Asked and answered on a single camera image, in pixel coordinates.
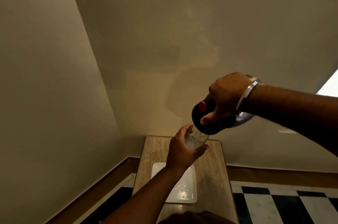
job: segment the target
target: hand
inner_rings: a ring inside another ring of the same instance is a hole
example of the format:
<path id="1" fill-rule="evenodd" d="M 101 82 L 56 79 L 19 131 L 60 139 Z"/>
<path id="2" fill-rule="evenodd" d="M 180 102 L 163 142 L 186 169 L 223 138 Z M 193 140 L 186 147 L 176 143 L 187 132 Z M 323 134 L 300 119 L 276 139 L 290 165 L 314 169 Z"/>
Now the hand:
<path id="1" fill-rule="evenodd" d="M 210 87 L 209 92 L 216 101 L 216 109 L 201 118 L 201 124 L 212 124 L 213 122 L 233 115 L 236 106 L 252 81 L 243 73 L 230 73 L 222 78 L 218 78 Z"/>
<path id="2" fill-rule="evenodd" d="M 202 145 L 195 150 L 187 147 L 184 136 L 190 126 L 185 125 L 180 128 L 175 137 L 171 139 L 169 145 L 166 168 L 175 170 L 181 176 L 209 148 L 209 145 Z"/>

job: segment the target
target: person's right arm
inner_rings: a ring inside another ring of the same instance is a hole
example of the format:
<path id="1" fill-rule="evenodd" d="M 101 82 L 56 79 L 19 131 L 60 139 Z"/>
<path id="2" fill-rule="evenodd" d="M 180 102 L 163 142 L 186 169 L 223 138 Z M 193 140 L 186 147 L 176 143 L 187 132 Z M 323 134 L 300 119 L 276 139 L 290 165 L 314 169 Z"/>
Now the person's right arm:
<path id="1" fill-rule="evenodd" d="M 201 124 L 234 114 L 251 80 L 236 72 L 217 79 L 209 92 L 216 109 Z M 338 98 L 303 93 L 269 85 L 256 85 L 241 111 L 258 115 L 290 128 L 338 156 Z"/>

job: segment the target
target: red button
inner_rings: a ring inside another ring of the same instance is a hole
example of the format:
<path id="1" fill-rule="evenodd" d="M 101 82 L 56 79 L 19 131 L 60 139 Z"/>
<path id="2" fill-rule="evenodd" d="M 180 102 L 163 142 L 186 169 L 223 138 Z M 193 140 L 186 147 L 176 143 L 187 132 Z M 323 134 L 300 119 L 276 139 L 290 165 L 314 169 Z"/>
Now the red button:
<path id="1" fill-rule="evenodd" d="M 198 103 L 198 109 L 202 112 L 204 112 L 206 110 L 206 103 L 204 101 L 200 101 Z"/>

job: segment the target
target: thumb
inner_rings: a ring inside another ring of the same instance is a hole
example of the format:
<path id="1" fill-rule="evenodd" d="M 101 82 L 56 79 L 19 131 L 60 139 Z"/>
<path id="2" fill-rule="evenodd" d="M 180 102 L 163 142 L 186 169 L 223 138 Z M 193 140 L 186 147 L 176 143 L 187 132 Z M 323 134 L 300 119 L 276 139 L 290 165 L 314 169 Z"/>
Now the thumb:
<path id="1" fill-rule="evenodd" d="M 201 145 L 199 148 L 196 148 L 194 150 L 195 159 L 200 158 L 208 148 L 209 145 Z"/>
<path id="2" fill-rule="evenodd" d="M 207 114 L 207 115 L 205 115 L 201 118 L 200 123 L 202 125 L 212 124 L 220 118 L 222 118 L 222 114 L 221 114 L 221 111 L 216 106 L 216 109 L 213 112 L 211 112 L 211 113 L 209 113 L 209 114 Z"/>

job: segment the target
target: black and white tile floor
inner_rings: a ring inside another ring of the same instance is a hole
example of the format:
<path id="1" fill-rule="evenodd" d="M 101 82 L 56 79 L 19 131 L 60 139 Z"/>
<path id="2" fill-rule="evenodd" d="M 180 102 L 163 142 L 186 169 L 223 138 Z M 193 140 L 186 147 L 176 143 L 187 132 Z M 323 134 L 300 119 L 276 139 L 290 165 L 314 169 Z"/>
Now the black and white tile floor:
<path id="1" fill-rule="evenodd" d="M 99 224 L 127 201 L 135 174 L 74 224 Z M 338 189 L 231 181 L 240 224 L 338 224 Z"/>

